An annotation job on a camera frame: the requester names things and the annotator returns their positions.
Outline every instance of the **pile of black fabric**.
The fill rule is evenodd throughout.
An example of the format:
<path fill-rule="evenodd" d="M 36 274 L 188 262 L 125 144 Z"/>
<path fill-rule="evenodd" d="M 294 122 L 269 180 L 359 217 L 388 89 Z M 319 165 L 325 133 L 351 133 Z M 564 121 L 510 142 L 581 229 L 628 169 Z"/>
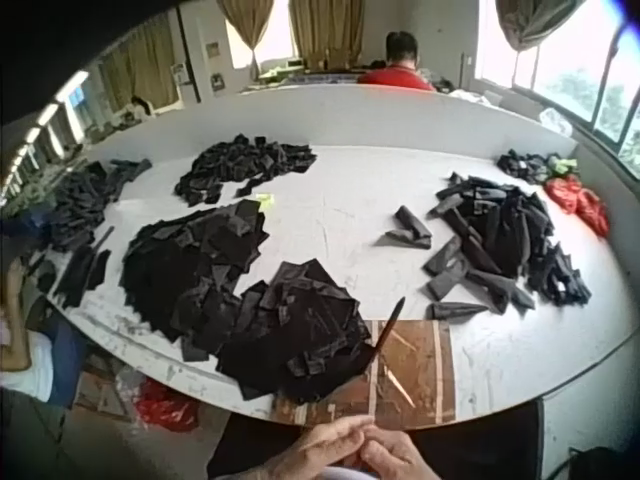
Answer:
<path fill-rule="evenodd" d="M 442 218 L 459 235 L 424 267 L 434 275 L 427 289 L 436 300 L 464 279 L 486 290 L 499 313 L 509 302 L 535 308 L 533 299 L 516 286 L 525 276 L 529 288 L 556 305 L 589 301 L 580 271 L 573 269 L 559 244 L 551 243 L 553 223 L 537 194 L 454 173 L 449 187 L 436 196 L 440 203 L 430 216 Z"/>
<path fill-rule="evenodd" d="M 317 260 L 283 262 L 270 286 L 243 294 L 218 370 L 237 379 L 247 399 L 281 391 L 300 404 L 318 401 L 373 358 L 358 305 Z"/>
<path fill-rule="evenodd" d="M 197 334 L 218 353 L 240 308 L 238 278 L 268 237 L 259 207 L 243 200 L 143 227 L 124 258 L 126 303 L 172 342 L 184 334 L 188 349 Z"/>
<path fill-rule="evenodd" d="M 518 155 L 515 150 L 498 159 L 498 168 L 508 175 L 521 178 L 532 185 L 542 185 L 552 177 L 577 173 L 577 162 L 552 153 L 546 158 L 537 154 Z"/>
<path fill-rule="evenodd" d="M 241 298 L 237 280 L 267 238 L 250 200 L 148 225 L 129 244 L 121 285 L 127 304 L 171 341 L 185 361 L 217 355 L 245 398 L 282 391 L 318 400 L 365 371 L 373 347 L 358 302 L 316 261 L 283 263 L 271 285 Z"/>
<path fill-rule="evenodd" d="M 236 192 L 237 197 L 243 197 L 279 175 L 306 172 L 315 160 L 308 145 L 268 143 L 265 137 L 256 137 L 251 144 L 247 137 L 238 135 L 231 143 L 216 143 L 202 152 L 174 192 L 190 207 L 201 202 L 215 204 L 220 200 L 223 182 L 248 180 Z"/>
<path fill-rule="evenodd" d="M 93 243 L 93 231 L 104 221 L 106 206 L 118 200 L 125 183 L 150 168 L 149 160 L 111 160 L 107 170 L 93 162 L 66 175 L 55 189 L 56 206 L 49 220 L 53 249 L 67 252 Z"/>

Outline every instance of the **wall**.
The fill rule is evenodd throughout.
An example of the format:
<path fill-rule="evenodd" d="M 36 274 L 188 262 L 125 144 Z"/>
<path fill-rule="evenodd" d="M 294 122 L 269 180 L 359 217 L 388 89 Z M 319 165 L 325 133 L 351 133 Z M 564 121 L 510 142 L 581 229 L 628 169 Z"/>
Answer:
<path fill-rule="evenodd" d="M 191 56 L 191 63 L 196 77 L 196 83 L 203 102 L 212 101 L 216 97 L 238 93 L 250 83 L 249 67 L 233 68 L 229 38 L 224 16 L 216 0 L 194 0 L 180 5 L 182 20 L 187 38 L 187 48 Z M 169 14 L 174 47 L 182 45 L 177 15 L 175 11 Z M 400 7 L 398 2 L 391 0 L 365 0 L 365 18 L 362 33 L 362 63 L 385 57 L 384 39 L 388 32 L 399 30 Z M 206 44 L 218 42 L 220 55 L 209 59 Z M 176 49 L 176 59 L 184 61 L 184 51 Z M 264 62 L 263 71 L 284 65 L 286 59 Z M 213 73 L 221 73 L 226 88 L 214 93 L 211 89 L 210 78 Z"/>
<path fill-rule="evenodd" d="M 401 30 L 400 2 L 365 0 L 360 62 L 368 65 L 386 56 L 384 40 L 387 33 Z"/>
<path fill-rule="evenodd" d="M 420 49 L 420 66 L 462 87 L 473 76 L 478 39 L 478 0 L 401 0 L 400 24 L 413 33 Z"/>

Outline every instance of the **person's arm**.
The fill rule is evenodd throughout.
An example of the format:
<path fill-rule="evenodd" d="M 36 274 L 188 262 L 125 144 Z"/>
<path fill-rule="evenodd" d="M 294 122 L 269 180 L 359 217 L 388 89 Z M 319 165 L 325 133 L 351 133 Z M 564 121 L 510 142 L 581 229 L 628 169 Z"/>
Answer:
<path fill-rule="evenodd" d="M 20 308 L 23 276 L 22 264 L 16 259 L 9 267 L 3 299 L 7 327 L 11 333 L 9 345 L 0 348 L 0 370 L 5 372 L 21 372 L 31 367 L 29 337 Z"/>

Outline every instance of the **curtain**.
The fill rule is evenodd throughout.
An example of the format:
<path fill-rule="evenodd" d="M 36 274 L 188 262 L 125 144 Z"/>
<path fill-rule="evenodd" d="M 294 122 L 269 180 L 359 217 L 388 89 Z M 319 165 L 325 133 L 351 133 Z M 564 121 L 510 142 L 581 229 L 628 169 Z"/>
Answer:
<path fill-rule="evenodd" d="M 262 40 L 273 9 L 273 0 L 218 0 L 220 10 L 251 49 L 251 79 L 257 80 L 260 67 L 255 48 Z"/>
<path fill-rule="evenodd" d="M 364 0 L 290 0 L 293 36 L 312 71 L 354 65 L 362 51 Z"/>
<path fill-rule="evenodd" d="M 523 52 L 540 45 L 575 13 L 584 0 L 496 0 L 509 45 Z"/>
<path fill-rule="evenodd" d="M 178 100 L 171 66 L 175 63 L 166 13 L 136 27 L 102 57 L 100 74 L 112 111 L 122 110 L 137 95 L 154 108 Z"/>

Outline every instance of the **person's hand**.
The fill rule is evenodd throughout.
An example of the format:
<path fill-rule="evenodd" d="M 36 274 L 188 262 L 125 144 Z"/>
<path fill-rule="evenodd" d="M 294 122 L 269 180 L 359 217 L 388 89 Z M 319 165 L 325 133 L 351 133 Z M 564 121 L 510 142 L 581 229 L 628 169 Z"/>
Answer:
<path fill-rule="evenodd" d="M 234 476 L 242 480 L 310 480 L 325 467 L 353 455 L 364 444 L 363 427 L 373 417 L 356 415 L 318 425 L 263 466 Z"/>
<path fill-rule="evenodd" d="M 7 272 L 7 301 L 18 301 L 20 290 L 22 290 L 22 280 L 24 278 L 24 267 L 20 259 L 16 258 L 9 266 Z"/>
<path fill-rule="evenodd" d="M 364 429 L 365 444 L 360 458 L 382 480 L 440 480 L 422 459 L 409 435 L 382 430 L 375 425 Z"/>

